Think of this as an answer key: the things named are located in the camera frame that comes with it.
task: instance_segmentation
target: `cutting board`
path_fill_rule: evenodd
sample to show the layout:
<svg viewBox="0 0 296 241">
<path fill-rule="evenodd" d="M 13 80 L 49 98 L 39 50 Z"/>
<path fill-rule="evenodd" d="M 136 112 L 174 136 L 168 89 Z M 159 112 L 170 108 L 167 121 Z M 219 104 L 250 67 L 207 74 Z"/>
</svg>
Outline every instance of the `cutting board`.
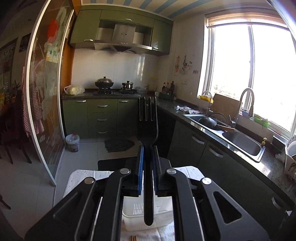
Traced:
<svg viewBox="0 0 296 241">
<path fill-rule="evenodd" d="M 229 121 L 229 115 L 230 115 L 231 120 L 233 121 L 237 113 L 239 101 L 223 95 L 219 95 L 219 94 L 215 94 L 213 100 L 214 100 L 214 103 L 212 105 L 213 113 L 221 113 L 225 115 L 228 121 Z M 215 118 L 223 122 L 226 121 L 225 118 L 221 115 L 214 115 L 214 116 Z"/>
</svg>

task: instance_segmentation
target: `gas stove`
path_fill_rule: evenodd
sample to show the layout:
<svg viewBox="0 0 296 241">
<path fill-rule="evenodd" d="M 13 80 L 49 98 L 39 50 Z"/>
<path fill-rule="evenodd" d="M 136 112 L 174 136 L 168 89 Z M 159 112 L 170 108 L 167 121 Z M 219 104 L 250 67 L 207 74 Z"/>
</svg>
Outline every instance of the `gas stove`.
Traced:
<svg viewBox="0 0 296 241">
<path fill-rule="evenodd" d="M 134 89 L 98 89 L 94 92 L 94 95 L 133 95 L 133 96 L 141 96 Z"/>
</svg>

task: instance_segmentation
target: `trash bin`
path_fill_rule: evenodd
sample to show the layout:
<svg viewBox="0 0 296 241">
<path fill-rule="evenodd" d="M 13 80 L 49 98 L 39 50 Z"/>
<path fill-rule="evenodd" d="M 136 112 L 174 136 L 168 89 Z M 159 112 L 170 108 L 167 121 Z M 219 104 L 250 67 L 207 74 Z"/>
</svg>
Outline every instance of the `trash bin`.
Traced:
<svg viewBox="0 0 296 241">
<path fill-rule="evenodd" d="M 67 149 L 72 152 L 77 152 L 79 141 L 80 141 L 79 135 L 77 134 L 67 135 L 66 136 Z"/>
</svg>

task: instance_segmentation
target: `chopsticks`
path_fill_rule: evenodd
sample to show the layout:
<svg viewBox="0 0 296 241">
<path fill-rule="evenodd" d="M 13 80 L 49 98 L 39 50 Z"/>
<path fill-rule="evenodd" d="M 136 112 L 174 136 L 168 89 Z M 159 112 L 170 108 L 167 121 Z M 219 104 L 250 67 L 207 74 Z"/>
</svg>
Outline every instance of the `chopsticks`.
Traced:
<svg viewBox="0 0 296 241">
<path fill-rule="evenodd" d="M 137 241 L 137 236 L 131 236 L 131 241 Z"/>
</svg>

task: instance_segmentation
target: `table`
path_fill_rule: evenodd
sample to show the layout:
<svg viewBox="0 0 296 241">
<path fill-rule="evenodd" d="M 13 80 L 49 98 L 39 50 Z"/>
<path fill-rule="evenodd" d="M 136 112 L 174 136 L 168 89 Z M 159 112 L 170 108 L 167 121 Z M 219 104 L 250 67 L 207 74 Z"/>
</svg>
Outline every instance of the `table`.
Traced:
<svg viewBox="0 0 296 241">
<path fill-rule="evenodd" d="M 196 167 L 177 167 L 176 170 L 181 171 L 187 177 L 195 180 L 204 178 L 204 175 Z M 69 194 L 80 182 L 86 177 L 93 177 L 96 180 L 107 178 L 111 175 L 110 171 L 90 171 L 76 170 L 70 175 L 63 198 Z M 154 229 L 146 229 L 140 231 L 129 232 L 125 230 L 123 222 L 121 226 L 120 241 L 130 241 L 131 236 L 137 236 L 137 241 L 175 241 L 174 222 L 171 224 Z"/>
</svg>

